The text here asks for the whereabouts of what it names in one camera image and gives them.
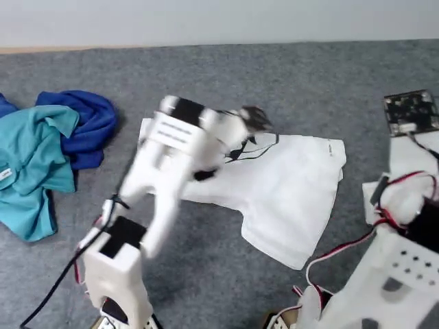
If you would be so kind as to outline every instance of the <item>baseboard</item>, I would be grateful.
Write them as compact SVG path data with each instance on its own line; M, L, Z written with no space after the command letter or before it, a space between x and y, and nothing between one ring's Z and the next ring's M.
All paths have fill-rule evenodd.
M96 48L120 49L120 48L144 48L145 45L123 45L123 46L81 46L81 47L0 47L0 53L41 53L45 51L75 51Z

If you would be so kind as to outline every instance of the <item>black cable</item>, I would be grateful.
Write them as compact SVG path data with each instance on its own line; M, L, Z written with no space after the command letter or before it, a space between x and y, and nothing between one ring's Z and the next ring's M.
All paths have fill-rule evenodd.
M438 162L439 162L439 153L438 152L436 152L436 151L434 151L434 150L432 150L432 149L430 149L430 148L428 148L428 147L426 147L426 146L424 146L424 145L422 145L421 143L419 143L417 140L416 140L416 137L413 135L413 134L411 134L411 133L407 133L407 137L408 138L410 138L410 140L413 142L413 143L415 143L416 145L418 145L421 149L424 149L425 151L427 151L428 153L430 153Z
M113 212L113 210L115 208L115 204L116 204L116 201L114 201L112 203L110 214ZM65 276L67 275L67 272L69 272L70 268L73 266L75 261L87 250L88 247L90 247L92 245L92 243L94 243L97 240L97 238L100 237L100 235L102 234L102 232L105 231L105 229L107 228L109 223L110 223L110 218L108 218L107 222L104 224L104 226L102 226L101 230L83 248L79 249L73 255L71 260L67 263L66 267L62 270L62 272L61 272L60 276L58 277L58 279L55 281L55 284L50 288L50 291L48 292L46 297L44 297L44 299L38 305L38 307L35 308L34 312L32 312L32 314L29 315L29 317L27 317L27 319L20 324L20 329L29 329L26 326L26 324L28 324L33 318L35 318L35 316L37 314L39 314L39 312L43 309L43 307L47 304L49 299L55 293L55 290L58 288L58 286L60 285L62 280L64 280Z
M50 291L48 292L46 297L44 297L44 299L38 305L38 307L35 308L34 312L32 312L32 314L29 317L27 317L27 319L20 324L20 329L29 329L26 326L26 324L28 324L33 318L35 318L35 316L37 314L39 314L39 312L47 304L47 302L50 300L52 295L55 293L56 289L58 288L58 286L60 285L62 280L65 278L65 276L67 275L67 272L69 272L70 268L73 266L75 261L87 250L88 247L90 247L97 240L97 238L100 237L102 232L105 231L105 229L110 224L110 219L111 219L112 212L115 209L115 204L121 204L124 208L127 208L127 209L130 208L125 202L123 202L123 200L121 200L121 198L119 196L119 190L121 188L121 185L123 184L123 180L125 179L126 174L129 172L130 167L131 167L132 163L134 162L134 159L136 158L136 153L137 153L137 147L135 147L133 149L133 152L132 152L131 157L130 157L129 161L127 162L127 165L126 165L126 167L125 167L125 169L123 171L121 179L120 179L119 183L117 184L116 193L113 194L112 197L111 197L111 200L113 201L113 203L111 205L110 215L108 216L107 222L104 224L104 226L102 226L101 230L83 248L78 250L73 255L71 260L67 263L66 267L62 270L62 272L61 272L60 276L58 277L58 279L55 281L55 284L50 288Z

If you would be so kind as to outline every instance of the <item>circuit board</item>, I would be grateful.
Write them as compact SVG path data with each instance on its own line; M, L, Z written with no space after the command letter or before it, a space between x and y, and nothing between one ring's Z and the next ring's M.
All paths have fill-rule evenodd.
M439 130L439 114L428 90L384 97L390 136L405 136Z

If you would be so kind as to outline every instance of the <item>floor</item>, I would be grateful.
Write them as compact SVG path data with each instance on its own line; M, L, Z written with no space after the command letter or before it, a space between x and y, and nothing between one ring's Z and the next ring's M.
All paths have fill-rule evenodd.
M0 92L20 107L42 90L83 89L114 101L121 127L102 166L79 172L78 191L54 193L59 232L27 244L0 226L0 328L17 328L48 292L99 214L137 141L141 119L166 94L213 108L257 104L281 134L340 138L348 161L316 254L367 230L361 183L387 169L384 95L428 88L439 95L439 40L94 49L0 55ZM148 197L132 218L147 223ZM184 202L144 281L165 328L258 328L266 312L296 303L304 273L262 254L240 233L241 215ZM366 246L316 266L313 277L343 287ZM97 313L70 273L29 326L89 328ZM430 314L423 328L437 328Z

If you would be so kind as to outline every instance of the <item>teal t-shirt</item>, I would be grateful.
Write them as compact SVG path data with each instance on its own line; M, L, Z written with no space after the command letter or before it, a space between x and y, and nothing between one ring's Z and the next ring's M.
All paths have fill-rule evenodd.
M26 241L56 231L47 190L74 192L60 134L70 137L79 114L67 106L35 106L0 118L0 221Z

